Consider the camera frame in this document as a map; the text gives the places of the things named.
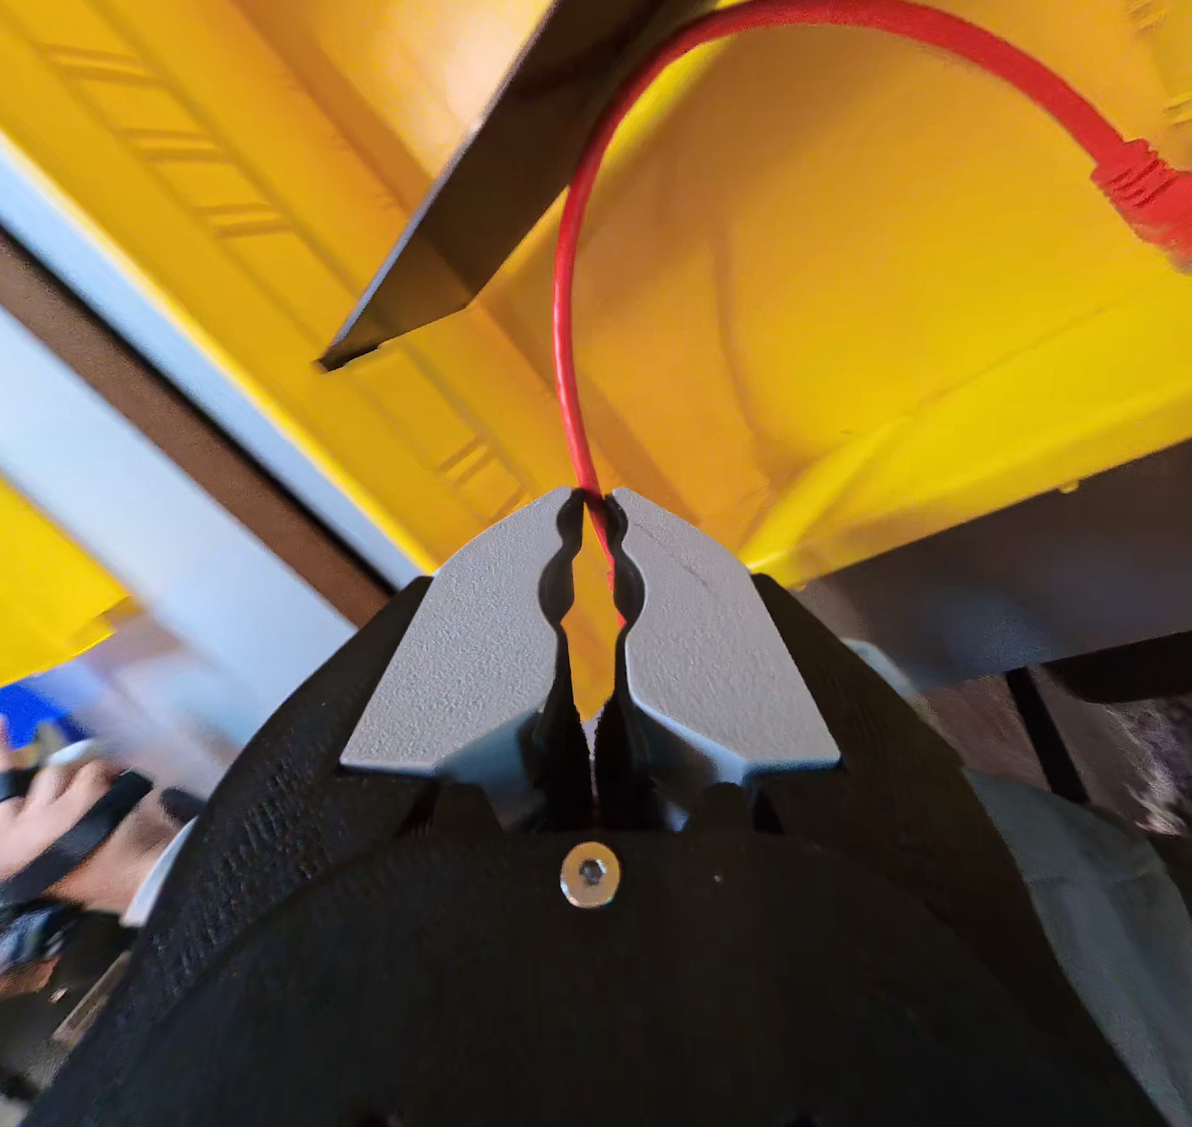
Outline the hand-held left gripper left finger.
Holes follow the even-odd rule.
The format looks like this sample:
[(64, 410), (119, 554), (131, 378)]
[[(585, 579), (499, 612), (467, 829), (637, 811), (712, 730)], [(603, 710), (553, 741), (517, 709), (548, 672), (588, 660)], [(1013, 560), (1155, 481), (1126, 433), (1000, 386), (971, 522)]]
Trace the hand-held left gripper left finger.
[(501, 825), (585, 822), (585, 735), (562, 621), (583, 499), (559, 487), (440, 566), (339, 762), (467, 784)]

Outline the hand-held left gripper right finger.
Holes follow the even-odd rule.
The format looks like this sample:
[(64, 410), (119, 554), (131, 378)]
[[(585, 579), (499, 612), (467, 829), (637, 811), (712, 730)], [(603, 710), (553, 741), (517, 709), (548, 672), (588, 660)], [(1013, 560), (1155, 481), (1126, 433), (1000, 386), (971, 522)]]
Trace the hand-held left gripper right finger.
[(679, 828), (718, 785), (828, 771), (841, 750), (753, 574), (715, 539), (634, 493), (605, 501), (614, 562), (614, 695), (603, 813)]

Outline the person's right hand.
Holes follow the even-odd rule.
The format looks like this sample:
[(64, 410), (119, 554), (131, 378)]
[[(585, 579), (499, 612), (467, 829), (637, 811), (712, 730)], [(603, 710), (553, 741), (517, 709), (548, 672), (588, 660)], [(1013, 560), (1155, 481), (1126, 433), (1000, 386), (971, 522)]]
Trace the person's right hand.
[[(1, 805), (1, 880), (64, 837), (114, 785), (120, 768), (102, 758), (44, 767), (27, 794)], [(90, 912), (125, 915), (177, 826), (149, 791), (79, 868), (48, 887), (51, 898)]]

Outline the blue plastic bin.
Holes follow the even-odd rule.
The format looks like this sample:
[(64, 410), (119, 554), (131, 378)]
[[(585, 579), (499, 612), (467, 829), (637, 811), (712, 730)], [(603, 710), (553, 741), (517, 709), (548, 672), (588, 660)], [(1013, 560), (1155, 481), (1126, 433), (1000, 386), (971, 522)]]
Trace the blue plastic bin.
[(54, 725), (67, 745), (88, 738), (67, 709), (22, 684), (1, 689), (1, 716), (7, 727), (7, 744), (13, 751), (30, 747), (42, 724)]

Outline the dark grey shelf board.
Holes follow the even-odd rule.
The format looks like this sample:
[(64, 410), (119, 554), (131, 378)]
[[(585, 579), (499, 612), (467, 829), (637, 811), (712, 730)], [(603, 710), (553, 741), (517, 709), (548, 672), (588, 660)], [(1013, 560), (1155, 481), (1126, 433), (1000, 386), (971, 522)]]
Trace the dark grey shelf board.
[(1190, 446), (794, 591), (919, 692), (1190, 629)]

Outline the large yellow plastic bin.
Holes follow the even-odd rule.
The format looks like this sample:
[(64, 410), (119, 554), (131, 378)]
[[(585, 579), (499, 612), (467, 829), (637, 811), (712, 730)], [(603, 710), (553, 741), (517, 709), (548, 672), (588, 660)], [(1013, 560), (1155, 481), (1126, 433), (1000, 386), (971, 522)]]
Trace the large yellow plastic bin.
[[(560, 202), (461, 313), (316, 363), (551, 0), (2, 0), (2, 163), (278, 464), (420, 566), (566, 481)], [(1188, 276), (1025, 98), (883, 33), (693, 53), (576, 265), (608, 484), (803, 583), (1188, 441)]]

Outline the person's light sweater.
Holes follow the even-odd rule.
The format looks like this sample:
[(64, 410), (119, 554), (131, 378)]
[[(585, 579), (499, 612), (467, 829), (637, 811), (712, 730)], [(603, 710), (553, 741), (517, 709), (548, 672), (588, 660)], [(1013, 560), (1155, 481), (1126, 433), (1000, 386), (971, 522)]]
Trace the person's light sweater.
[(1066, 981), (1167, 1125), (1190, 1125), (1190, 926), (1143, 839), (1088, 808), (964, 773)]

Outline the black flat panel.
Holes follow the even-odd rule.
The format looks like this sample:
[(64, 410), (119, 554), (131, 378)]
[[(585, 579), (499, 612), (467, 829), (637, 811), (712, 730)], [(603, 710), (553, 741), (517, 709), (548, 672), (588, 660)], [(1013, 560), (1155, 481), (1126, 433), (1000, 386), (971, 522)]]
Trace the black flat panel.
[(615, 91), (719, 0), (551, 0), (319, 366), (464, 311), (566, 187)]

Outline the black metal frame leg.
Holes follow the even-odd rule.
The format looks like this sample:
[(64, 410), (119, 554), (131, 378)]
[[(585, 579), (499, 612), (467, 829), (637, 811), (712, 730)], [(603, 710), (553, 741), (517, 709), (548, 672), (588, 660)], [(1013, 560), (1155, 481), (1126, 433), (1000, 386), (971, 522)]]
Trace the black metal frame leg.
[(1014, 669), (1003, 680), (1051, 794), (1089, 806), (1089, 794), (1031, 672)]

